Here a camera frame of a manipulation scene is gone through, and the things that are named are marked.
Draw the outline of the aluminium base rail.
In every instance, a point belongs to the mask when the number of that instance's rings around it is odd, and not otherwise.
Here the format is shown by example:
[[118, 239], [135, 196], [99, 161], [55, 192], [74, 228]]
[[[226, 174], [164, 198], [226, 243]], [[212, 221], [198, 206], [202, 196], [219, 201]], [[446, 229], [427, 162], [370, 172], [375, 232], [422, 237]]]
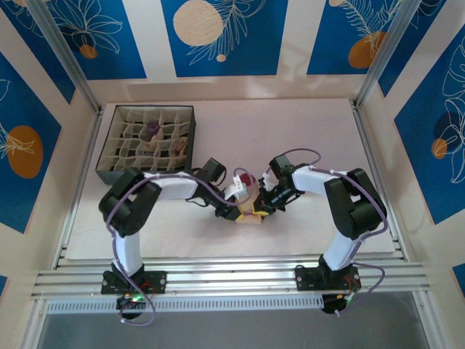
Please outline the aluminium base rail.
[[[362, 290], [377, 281], [378, 292], [428, 291], [431, 282], [423, 265], [408, 262], [398, 252], [387, 255], [363, 254], [358, 260]], [[168, 296], [226, 296], [294, 294], [294, 268], [315, 267], [315, 254], [281, 257], [151, 258], [146, 270], [167, 273]], [[106, 260], [61, 259], [54, 270], [41, 270], [33, 285], [32, 297], [70, 299], [100, 297]]]

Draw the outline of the aluminium side rail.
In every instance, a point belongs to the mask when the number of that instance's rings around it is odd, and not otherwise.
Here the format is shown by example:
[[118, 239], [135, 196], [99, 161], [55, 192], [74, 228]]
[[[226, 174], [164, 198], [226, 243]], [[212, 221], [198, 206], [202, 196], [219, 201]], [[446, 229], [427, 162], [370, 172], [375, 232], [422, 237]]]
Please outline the aluminium side rail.
[[356, 106], [355, 101], [350, 100], [350, 105], [352, 109], [352, 114], [354, 116], [354, 120], [357, 126], [357, 130], [363, 144], [363, 149], [365, 151], [365, 155], [368, 160], [368, 164], [370, 167], [371, 174], [373, 176], [374, 185], [379, 192], [381, 200], [384, 202], [384, 205], [387, 209], [387, 221], [389, 223], [389, 233], [392, 237], [392, 240], [399, 245], [400, 251], [402, 253], [402, 258], [405, 262], [409, 262], [410, 258], [408, 255], [408, 251], [405, 249], [405, 244], [403, 241], [403, 237], [401, 235], [400, 226], [397, 221], [395, 211], [391, 205], [389, 200], [389, 196], [387, 195], [386, 187], [382, 181], [382, 176], [379, 168], [379, 159], [376, 156], [374, 142], [371, 140], [370, 135], [368, 133], [368, 128], [366, 126], [366, 122], [364, 121], [362, 115], [359, 112], [359, 108]]
[[97, 141], [97, 136], [100, 130], [100, 125], [102, 123], [102, 115], [105, 111], [105, 106], [101, 106], [98, 112], [95, 113], [95, 121], [91, 128], [91, 133], [89, 139], [87, 140], [84, 157], [81, 161], [79, 167], [79, 173], [77, 177], [77, 182], [73, 189], [73, 198], [70, 203], [69, 210], [64, 219], [64, 223], [62, 225], [62, 230], [60, 233], [60, 237], [57, 242], [57, 248], [55, 249], [54, 257], [51, 262], [51, 270], [55, 270], [59, 265], [60, 256], [62, 254], [63, 249], [68, 245], [68, 241], [70, 238], [70, 234], [73, 228], [73, 224], [76, 219], [76, 214], [78, 211], [78, 205], [81, 200], [82, 192], [84, 189], [84, 184], [86, 180], [86, 175], [89, 171], [90, 162], [92, 160], [92, 154], [94, 151], [95, 143]]

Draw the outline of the aluminium frame post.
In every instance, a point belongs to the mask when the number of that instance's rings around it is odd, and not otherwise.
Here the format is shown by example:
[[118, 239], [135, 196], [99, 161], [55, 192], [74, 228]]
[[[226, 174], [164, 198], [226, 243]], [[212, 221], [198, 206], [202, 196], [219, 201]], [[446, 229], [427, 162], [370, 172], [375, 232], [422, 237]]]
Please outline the aluminium frame post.
[[419, 7], [421, 0], [402, 0], [397, 14], [394, 16], [381, 46], [379, 47], [373, 62], [363, 80], [360, 91], [353, 103], [356, 111], [359, 111], [368, 100], [373, 88], [378, 84], [381, 74], [387, 63], [391, 60], [401, 38], [408, 28], [411, 19]]
[[46, 4], [42, 0], [24, 0], [28, 11], [35, 20], [47, 43], [51, 47], [61, 66], [67, 73], [75, 88], [81, 93], [84, 101], [95, 113], [99, 113], [101, 105], [90, 89], [88, 81], [76, 57], [68, 46], [58, 25], [54, 21]]

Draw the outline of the grey fabric divider organizer box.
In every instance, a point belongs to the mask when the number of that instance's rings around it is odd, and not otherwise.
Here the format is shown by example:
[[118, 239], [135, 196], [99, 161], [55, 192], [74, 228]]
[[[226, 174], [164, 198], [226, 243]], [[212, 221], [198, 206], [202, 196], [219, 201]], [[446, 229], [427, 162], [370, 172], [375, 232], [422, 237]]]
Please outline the grey fabric divider organizer box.
[[[156, 121], [161, 130], [145, 139], [147, 123]], [[96, 173], [114, 184], [131, 168], [155, 174], [188, 171], [192, 168], [195, 111], [191, 105], [117, 105], [96, 164]], [[185, 156], [174, 155], [178, 137], [187, 137]]]

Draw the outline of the peach sock with purple stripes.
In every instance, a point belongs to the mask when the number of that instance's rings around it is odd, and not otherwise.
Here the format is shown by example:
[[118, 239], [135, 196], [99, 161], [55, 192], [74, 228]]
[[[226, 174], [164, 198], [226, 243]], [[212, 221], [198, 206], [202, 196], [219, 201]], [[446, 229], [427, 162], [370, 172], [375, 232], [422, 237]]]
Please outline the peach sock with purple stripes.
[[[250, 198], [252, 198], [253, 200], [255, 200], [256, 198], [259, 198], [259, 185], [257, 184], [256, 180], [250, 187], [248, 187], [248, 193], [249, 195], [251, 195]], [[252, 213], [252, 214], [247, 214], [247, 215], [248, 215], [247, 221], [245, 223], [238, 223], [238, 224], [261, 225], [262, 221], [264, 220], [264, 218], [259, 216], [259, 213]]]

